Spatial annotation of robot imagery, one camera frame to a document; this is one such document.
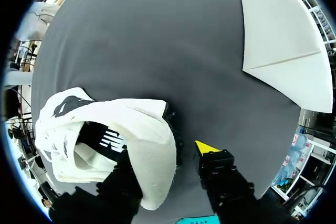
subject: shelf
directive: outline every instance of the shelf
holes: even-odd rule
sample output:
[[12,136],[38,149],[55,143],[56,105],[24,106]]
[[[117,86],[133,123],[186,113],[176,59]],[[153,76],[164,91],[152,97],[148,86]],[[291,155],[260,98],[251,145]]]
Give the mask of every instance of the shelf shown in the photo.
[[312,153],[312,151],[313,151],[313,149],[314,149],[314,144],[313,144],[313,143],[310,143],[310,144],[311,144],[311,147],[310,147],[310,149],[309,149],[308,156],[307,156],[306,160],[304,161],[304,164],[303,164],[301,170],[298,172],[298,174],[296,175],[296,177],[295,177],[295,179],[293,180],[292,184],[291,184],[290,187],[288,188],[288,190],[287,190],[287,192],[286,192],[286,195],[293,189],[294,185],[296,184],[296,182],[297,182],[298,179],[300,178],[300,175],[301,175],[303,169],[305,168],[305,166],[306,166],[306,164],[307,164],[307,162],[308,162],[308,159],[309,159],[309,157],[310,157],[310,155],[311,155],[311,153]]
[[321,9],[319,3],[316,0],[302,0],[308,11],[313,16],[317,25],[321,26],[320,33],[324,36],[324,44],[331,44],[336,42],[336,36],[331,28],[330,23],[328,22],[323,10]]
[[305,177],[300,176],[300,178],[303,179],[305,182],[307,182],[309,185],[311,185],[311,186],[315,186],[315,184],[314,184],[313,182],[307,180]]
[[314,157],[314,158],[316,158],[316,159],[318,159],[318,160],[326,163],[327,165],[331,165],[330,160],[325,159],[323,156],[321,156],[319,154],[311,153],[310,156],[312,156],[312,157]]
[[330,148],[330,147],[327,147],[327,146],[325,146],[324,144],[320,144],[320,143],[318,143],[318,142],[316,142],[316,141],[314,141],[314,140],[309,140],[309,139],[308,139],[308,143],[311,143],[311,144],[313,144],[313,145],[315,145],[315,146],[317,146],[317,147],[321,147],[321,148],[325,149],[326,151],[331,152],[331,153],[333,153],[333,154],[336,154],[336,150],[335,150],[335,149],[332,149],[332,148]]
[[280,195],[281,198],[283,198],[284,200],[288,200],[289,197],[283,192],[281,191],[278,187],[276,186],[272,186],[272,189],[278,194]]

